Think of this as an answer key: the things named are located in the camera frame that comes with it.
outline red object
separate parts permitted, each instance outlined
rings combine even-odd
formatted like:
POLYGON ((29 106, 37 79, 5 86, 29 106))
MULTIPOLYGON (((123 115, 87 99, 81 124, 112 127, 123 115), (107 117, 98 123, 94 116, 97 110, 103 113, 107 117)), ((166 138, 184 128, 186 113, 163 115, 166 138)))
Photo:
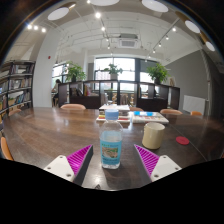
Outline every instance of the red object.
POLYGON ((182 137, 182 136, 176 137, 176 141, 178 143, 180 143, 181 145, 188 145, 189 144, 189 140, 185 137, 182 137))

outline potted plant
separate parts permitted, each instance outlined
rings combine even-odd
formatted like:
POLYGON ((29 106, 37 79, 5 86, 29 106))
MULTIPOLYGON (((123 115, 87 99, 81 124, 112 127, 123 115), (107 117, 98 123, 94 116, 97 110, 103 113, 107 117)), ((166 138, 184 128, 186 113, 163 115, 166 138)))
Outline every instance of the potted plant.
POLYGON ((67 64, 69 64, 68 68, 65 70, 68 72, 66 74, 66 80, 65 81, 71 81, 76 82, 76 80, 84 80, 86 78, 86 74, 82 71, 82 67, 78 64, 73 63, 72 61, 68 61, 67 64))
POLYGON ((146 71, 149 73, 152 80, 155 81, 155 84, 161 84, 162 81, 167 80, 167 77, 170 77, 166 68, 160 63, 156 63, 155 67, 147 67, 146 71))
POLYGON ((104 71, 109 71, 111 79, 117 80, 117 76, 119 75, 118 73, 122 74, 123 69, 122 68, 118 69, 117 65, 114 65, 114 64, 109 64, 109 67, 110 68, 105 68, 104 71))

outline plant pot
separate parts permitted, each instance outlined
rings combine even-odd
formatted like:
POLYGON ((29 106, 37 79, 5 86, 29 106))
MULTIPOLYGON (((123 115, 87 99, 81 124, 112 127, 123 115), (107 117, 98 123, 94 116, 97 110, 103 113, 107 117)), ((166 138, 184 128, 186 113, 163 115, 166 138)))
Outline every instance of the plant pot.
POLYGON ((115 80, 117 80, 117 74, 110 74, 110 79, 115 79, 115 80))
POLYGON ((155 81, 154 81, 154 83, 157 84, 157 85, 160 85, 161 84, 161 81, 160 81, 159 78, 156 78, 155 81))
POLYGON ((72 82, 76 82, 76 77, 75 76, 72 77, 72 82))

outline round ceiling light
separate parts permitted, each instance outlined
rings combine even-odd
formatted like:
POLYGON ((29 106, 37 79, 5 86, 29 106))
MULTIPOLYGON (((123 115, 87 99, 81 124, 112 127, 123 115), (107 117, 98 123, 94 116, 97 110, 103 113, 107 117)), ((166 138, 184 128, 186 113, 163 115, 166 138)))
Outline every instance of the round ceiling light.
POLYGON ((108 6, 108 5, 114 5, 118 3, 120 0, 91 0, 91 4, 97 5, 97 6, 108 6))
POLYGON ((200 33, 200 29, 191 21, 186 20, 185 21, 185 25, 187 26, 188 29, 190 29, 191 31, 195 32, 195 33, 200 33))
POLYGON ((210 51, 215 51, 214 46, 210 42, 207 41, 205 44, 210 51))
POLYGON ((168 12, 168 8, 157 1, 153 1, 153 0, 142 0, 142 4, 148 8, 151 9, 153 11, 157 11, 157 12, 168 12))
POLYGON ((57 20, 61 19, 62 17, 66 16, 69 12, 67 7, 62 7, 53 11, 47 18, 48 20, 57 20))

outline bottle cap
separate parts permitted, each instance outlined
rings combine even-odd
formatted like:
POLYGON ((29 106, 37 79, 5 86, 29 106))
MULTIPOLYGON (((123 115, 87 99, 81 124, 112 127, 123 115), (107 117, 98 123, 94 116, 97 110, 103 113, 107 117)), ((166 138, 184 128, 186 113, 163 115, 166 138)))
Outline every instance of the bottle cap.
POLYGON ((105 110, 106 120, 118 120, 119 111, 116 109, 105 110))

